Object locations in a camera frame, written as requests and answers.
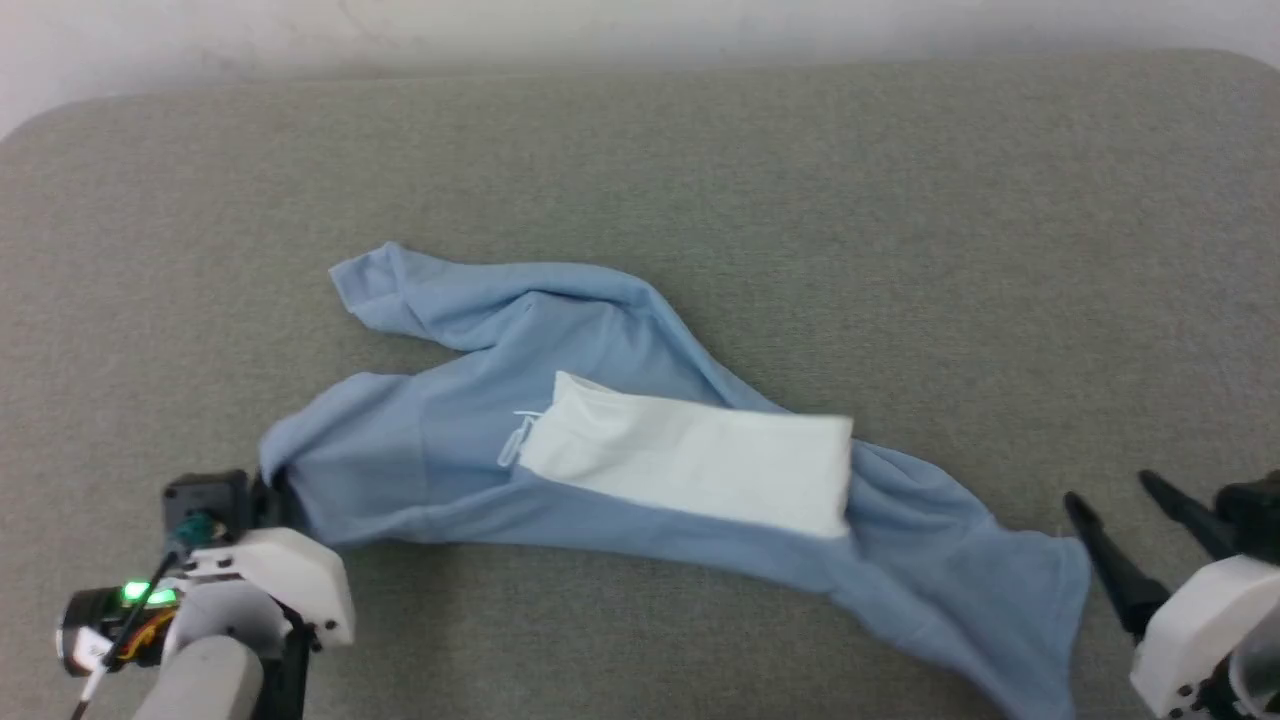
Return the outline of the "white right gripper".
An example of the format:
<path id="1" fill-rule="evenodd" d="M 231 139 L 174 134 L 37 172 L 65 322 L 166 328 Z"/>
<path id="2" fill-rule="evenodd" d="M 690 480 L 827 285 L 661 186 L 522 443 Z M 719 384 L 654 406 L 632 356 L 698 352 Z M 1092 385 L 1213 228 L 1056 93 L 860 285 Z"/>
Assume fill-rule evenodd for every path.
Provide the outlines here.
<path id="1" fill-rule="evenodd" d="M 1157 471 L 1140 470 L 1140 484 L 1215 562 L 1171 594 L 1110 538 L 1082 496 L 1065 493 L 1121 628 L 1144 635 L 1133 688 L 1156 717 L 1280 717 L 1280 566 L 1238 555 L 1234 527 Z"/>

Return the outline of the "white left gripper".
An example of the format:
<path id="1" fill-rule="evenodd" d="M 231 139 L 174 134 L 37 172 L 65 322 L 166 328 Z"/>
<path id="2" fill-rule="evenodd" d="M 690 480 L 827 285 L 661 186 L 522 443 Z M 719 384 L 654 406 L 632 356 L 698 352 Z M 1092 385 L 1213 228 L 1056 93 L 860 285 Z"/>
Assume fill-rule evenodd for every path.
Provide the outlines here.
<path id="1" fill-rule="evenodd" d="M 87 676 L 101 656 L 111 670 L 156 667 L 186 646 L 225 635 L 279 659 L 300 632 L 306 648 L 355 643 L 356 611 L 337 552 L 293 527 L 287 474 L 257 470 L 250 483 L 251 530 L 239 542 L 196 550 L 147 584 L 129 580 L 77 591 L 58 623 L 58 659 Z"/>

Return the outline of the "grey fabric sofa seat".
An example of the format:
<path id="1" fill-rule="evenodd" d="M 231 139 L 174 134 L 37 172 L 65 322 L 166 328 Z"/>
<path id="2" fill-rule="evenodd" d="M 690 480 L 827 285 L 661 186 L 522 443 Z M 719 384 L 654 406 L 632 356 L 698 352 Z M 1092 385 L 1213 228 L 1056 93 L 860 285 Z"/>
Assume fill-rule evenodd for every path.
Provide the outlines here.
<path id="1" fill-rule="evenodd" d="M 337 263 L 613 266 L 735 374 L 945 469 L 1012 528 L 1062 493 L 1167 583 L 1138 486 L 1280 468 L 1280 70 L 1162 50 L 242 85 L 0 140 L 0 720 L 67 720 L 70 592 L 146 575 L 160 491 L 357 372 Z"/>

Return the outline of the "light blue white shirt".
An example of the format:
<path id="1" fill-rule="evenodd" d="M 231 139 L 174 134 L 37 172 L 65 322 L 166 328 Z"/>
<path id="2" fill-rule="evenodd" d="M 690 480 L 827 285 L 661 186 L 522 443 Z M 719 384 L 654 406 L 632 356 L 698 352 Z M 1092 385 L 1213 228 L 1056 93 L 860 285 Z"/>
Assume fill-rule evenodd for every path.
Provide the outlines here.
<path id="1" fill-rule="evenodd" d="M 315 539 L 531 544 L 788 585 L 959 673 L 1009 720 L 1075 720 L 1076 539 L 1011 530 L 940 468 L 790 413 L 637 277 L 387 243 L 330 270 L 367 328 L 453 348 L 360 373 L 262 438 Z"/>

